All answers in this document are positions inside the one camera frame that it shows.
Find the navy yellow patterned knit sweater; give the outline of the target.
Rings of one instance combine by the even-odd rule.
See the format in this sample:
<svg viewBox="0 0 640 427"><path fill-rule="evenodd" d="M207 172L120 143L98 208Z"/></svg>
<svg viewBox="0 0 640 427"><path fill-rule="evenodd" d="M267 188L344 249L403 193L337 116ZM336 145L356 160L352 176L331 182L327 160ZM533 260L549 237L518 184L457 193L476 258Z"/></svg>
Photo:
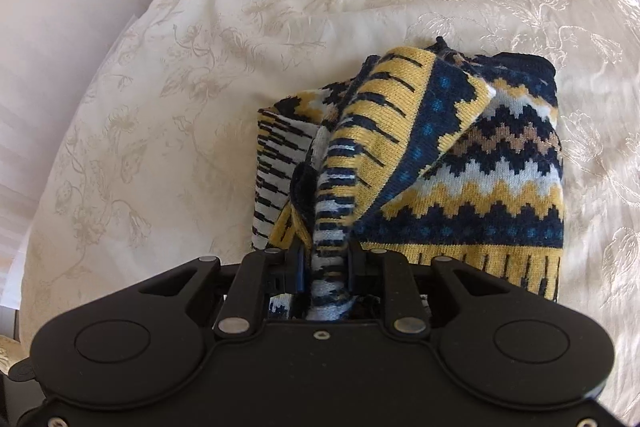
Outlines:
<svg viewBox="0 0 640 427"><path fill-rule="evenodd" d="M449 256L547 299L563 252L555 69L544 57L466 55L443 38L365 60L349 80L257 116L252 244L299 244L310 287L277 319L350 319L347 247L415 265Z"/></svg>

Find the cream floral bedspread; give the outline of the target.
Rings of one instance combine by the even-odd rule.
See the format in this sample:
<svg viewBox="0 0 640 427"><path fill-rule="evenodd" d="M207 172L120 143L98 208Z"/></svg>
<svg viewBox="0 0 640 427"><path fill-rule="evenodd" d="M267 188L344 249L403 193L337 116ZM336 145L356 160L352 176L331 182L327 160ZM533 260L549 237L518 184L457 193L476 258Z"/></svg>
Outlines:
<svg viewBox="0 0 640 427"><path fill-rule="evenodd" d="M239 260L258 110L437 37L554 65L559 297L613 338L602 402L635 424L639 0L154 0L108 52L58 148L26 254L22 343L52 317L197 254Z"/></svg>

